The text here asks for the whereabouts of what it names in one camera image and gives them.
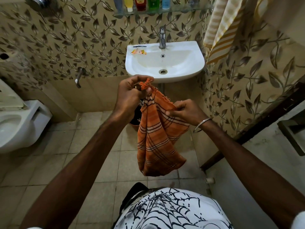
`hand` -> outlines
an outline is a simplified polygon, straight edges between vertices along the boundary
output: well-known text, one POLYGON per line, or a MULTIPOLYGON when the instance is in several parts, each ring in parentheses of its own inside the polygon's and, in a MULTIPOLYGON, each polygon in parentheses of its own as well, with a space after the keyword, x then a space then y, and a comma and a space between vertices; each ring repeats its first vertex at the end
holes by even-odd
POLYGON ((178 111, 166 111, 166 115, 179 117, 194 126, 197 126, 201 121, 208 118, 193 100, 177 101, 174 105, 178 108, 178 111))
POLYGON ((134 75, 120 82, 113 115, 123 117, 127 123, 133 119, 140 99, 144 99, 151 92, 151 88, 143 91, 138 90, 139 86, 135 88, 136 84, 141 81, 145 82, 147 78, 151 81, 154 80, 151 76, 134 75))

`orange towel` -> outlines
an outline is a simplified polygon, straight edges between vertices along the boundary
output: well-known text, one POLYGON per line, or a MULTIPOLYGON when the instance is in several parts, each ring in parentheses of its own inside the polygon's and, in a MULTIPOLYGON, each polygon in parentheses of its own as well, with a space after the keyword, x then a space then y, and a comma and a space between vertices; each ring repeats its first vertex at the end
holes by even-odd
POLYGON ((144 176, 166 175, 179 169, 186 159, 176 152, 174 144, 189 129, 189 124, 177 117, 165 115, 177 110, 149 80, 141 82, 141 89, 151 87, 152 93, 142 104, 142 118, 138 130, 138 165, 144 176))

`wash basin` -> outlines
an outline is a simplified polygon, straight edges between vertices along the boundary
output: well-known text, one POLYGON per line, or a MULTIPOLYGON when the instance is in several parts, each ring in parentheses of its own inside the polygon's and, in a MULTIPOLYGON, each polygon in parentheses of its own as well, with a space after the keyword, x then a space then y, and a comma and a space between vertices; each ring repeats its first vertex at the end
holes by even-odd
POLYGON ((154 83, 169 83, 191 78, 204 68, 204 58, 196 41, 129 45, 126 52, 126 71, 130 76, 141 74, 155 78, 154 83), (146 54, 132 54, 138 47, 146 54))

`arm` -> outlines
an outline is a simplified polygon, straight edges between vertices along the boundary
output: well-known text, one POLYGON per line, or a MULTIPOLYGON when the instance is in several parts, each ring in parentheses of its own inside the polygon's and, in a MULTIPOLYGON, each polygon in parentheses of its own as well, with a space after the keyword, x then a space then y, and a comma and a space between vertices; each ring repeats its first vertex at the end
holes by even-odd
POLYGON ((136 75, 119 84, 112 115, 100 126, 88 144, 47 185, 34 202, 20 228, 68 228, 80 210, 114 142, 134 110, 151 91, 139 91, 135 84, 152 77, 136 75))
MULTIPOLYGON (((175 103, 180 111, 168 111, 197 126, 208 116, 192 100, 175 103)), ((290 228, 296 215, 305 211, 305 197, 277 172, 235 142, 212 120, 200 128, 223 153, 242 184, 279 228, 290 228)))

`metal bangle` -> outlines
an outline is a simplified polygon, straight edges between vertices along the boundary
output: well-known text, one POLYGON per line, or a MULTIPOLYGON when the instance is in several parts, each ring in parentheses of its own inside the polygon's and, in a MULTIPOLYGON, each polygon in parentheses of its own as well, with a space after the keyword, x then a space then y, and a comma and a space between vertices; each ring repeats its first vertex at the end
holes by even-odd
POLYGON ((193 133, 196 133, 195 130, 196 130, 200 125, 202 125, 204 122, 206 122, 206 121, 208 121, 208 120, 211 120, 211 118, 207 118, 207 119, 201 121, 201 122, 196 126, 196 128, 193 130, 193 133))

